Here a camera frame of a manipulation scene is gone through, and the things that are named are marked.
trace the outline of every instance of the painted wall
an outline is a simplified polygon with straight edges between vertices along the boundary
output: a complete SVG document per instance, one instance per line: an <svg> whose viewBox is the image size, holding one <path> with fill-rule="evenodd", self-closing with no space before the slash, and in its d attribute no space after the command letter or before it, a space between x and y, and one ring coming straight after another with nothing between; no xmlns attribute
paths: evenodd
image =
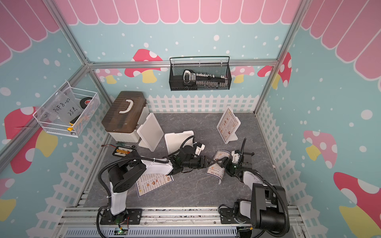
<svg viewBox="0 0 381 238"><path fill-rule="evenodd" d="M381 237L379 9L313 0L280 70L292 66L289 84L258 114L311 238Z"/></svg>
<svg viewBox="0 0 381 238"><path fill-rule="evenodd" d="M252 112L271 72L270 66L260 71L262 68L231 67L230 90L203 91L171 91L167 68L147 69L143 73L134 69L97 69L95 72L112 100L121 91L142 91L151 112L221 112L227 106L235 112Z"/></svg>
<svg viewBox="0 0 381 238"><path fill-rule="evenodd" d="M42 0L0 1L0 22L1 150L27 123L6 128L5 117L42 105L81 63Z"/></svg>
<svg viewBox="0 0 381 238"><path fill-rule="evenodd" d="M275 59L299 0L57 0L90 61L228 55Z"/></svg>
<svg viewBox="0 0 381 238"><path fill-rule="evenodd" d="M96 91L89 76L77 87ZM15 115L28 110L33 108L18 109ZM107 110L101 97L101 105L79 138L39 130L4 169L0 174L2 237L52 236L65 208L81 195L100 152L107 135L101 124Z"/></svg>

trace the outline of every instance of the mushroom painting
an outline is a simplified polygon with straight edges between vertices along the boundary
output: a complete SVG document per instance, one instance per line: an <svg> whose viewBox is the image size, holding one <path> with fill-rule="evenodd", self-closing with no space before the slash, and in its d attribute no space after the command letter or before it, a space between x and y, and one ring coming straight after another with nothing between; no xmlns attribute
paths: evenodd
<svg viewBox="0 0 381 238"><path fill-rule="evenodd" d="M258 71L258 76L259 77L266 77L270 75L271 73L271 66L265 66ZM290 82L290 77L291 77L291 55L289 52L287 52L286 58L283 61L283 64L280 66L280 69L275 76L275 80L272 83L272 88L277 90L278 89L278 83L279 80L282 79L283 86L287 87L288 83Z"/></svg>
<svg viewBox="0 0 381 238"><path fill-rule="evenodd" d="M8 143L14 136L32 119L35 107L23 107L9 113L4 119L5 134ZM20 174L25 172L32 164L35 149L39 149L45 157L49 157L58 145L58 137L46 133L42 128L28 140L23 148L11 161L13 172Z"/></svg>
<svg viewBox="0 0 381 238"><path fill-rule="evenodd" d="M146 49L139 49L131 61L163 61L157 54ZM157 78L153 70L167 71L168 68L139 68L139 69L126 69L124 74L130 78L143 75L143 83L155 83Z"/></svg>
<svg viewBox="0 0 381 238"><path fill-rule="evenodd" d="M122 73L118 69L97 69L95 70L95 73L98 75L99 79L102 82L105 82L104 79L106 79L106 83L108 84L117 83L113 75L122 76Z"/></svg>
<svg viewBox="0 0 381 238"><path fill-rule="evenodd" d="M0 198L14 184L14 179L0 179ZM16 206L16 199L0 199L0 221L5 221Z"/></svg>
<svg viewBox="0 0 381 238"><path fill-rule="evenodd" d="M253 76L255 74L253 66L234 67L230 70L232 77L235 77L233 83L242 83L244 75Z"/></svg>
<svg viewBox="0 0 381 238"><path fill-rule="evenodd" d="M371 238L381 234L381 190L379 187L336 172L333 181L355 207L339 206L341 215L352 233L358 238Z"/></svg>
<svg viewBox="0 0 381 238"><path fill-rule="evenodd" d="M337 159L337 145L331 134L318 131L304 131L303 143L309 142L312 145L306 148L310 159L316 161L319 155L323 156L325 164L331 169Z"/></svg>

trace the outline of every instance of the white wire basket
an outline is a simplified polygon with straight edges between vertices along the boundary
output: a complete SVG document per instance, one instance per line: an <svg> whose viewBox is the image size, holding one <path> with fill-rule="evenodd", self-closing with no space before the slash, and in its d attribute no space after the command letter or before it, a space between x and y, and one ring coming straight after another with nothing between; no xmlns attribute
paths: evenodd
<svg viewBox="0 0 381 238"><path fill-rule="evenodd" d="M101 104L99 95L97 92L92 92L80 88L73 88L70 86L68 81L66 81L61 88L63 88L61 92L64 93L72 102L75 102L75 104L79 107L81 107L80 101L83 98L92 97L90 103L83 110L75 123L73 125L68 125L62 122L58 117L52 116L50 112L46 110L46 108L48 108L55 100L53 97L55 93L50 96L50 98L44 102L44 104L38 108L35 113L33 113L33 117L47 133L58 134L62 136L79 137Z"/></svg>

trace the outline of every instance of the black wire basket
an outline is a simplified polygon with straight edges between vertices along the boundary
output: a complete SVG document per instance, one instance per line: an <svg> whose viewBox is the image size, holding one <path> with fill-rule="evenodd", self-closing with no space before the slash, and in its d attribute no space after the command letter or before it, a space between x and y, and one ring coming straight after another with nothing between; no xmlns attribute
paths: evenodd
<svg viewBox="0 0 381 238"><path fill-rule="evenodd" d="M232 82L229 59L229 56L170 58L171 91L229 90Z"/></svg>

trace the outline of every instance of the brown box lid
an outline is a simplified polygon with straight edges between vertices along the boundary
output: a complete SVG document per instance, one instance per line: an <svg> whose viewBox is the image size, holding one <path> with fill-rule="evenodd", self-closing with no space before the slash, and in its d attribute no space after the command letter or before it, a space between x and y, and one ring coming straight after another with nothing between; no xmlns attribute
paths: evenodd
<svg viewBox="0 0 381 238"><path fill-rule="evenodd" d="M133 101L133 106L129 112L125 111L130 105L126 99ZM140 115L146 105L143 92L122 91L111 105L109 111L102 120L102 125L107 132L132 133L136 129Z"/></svg>

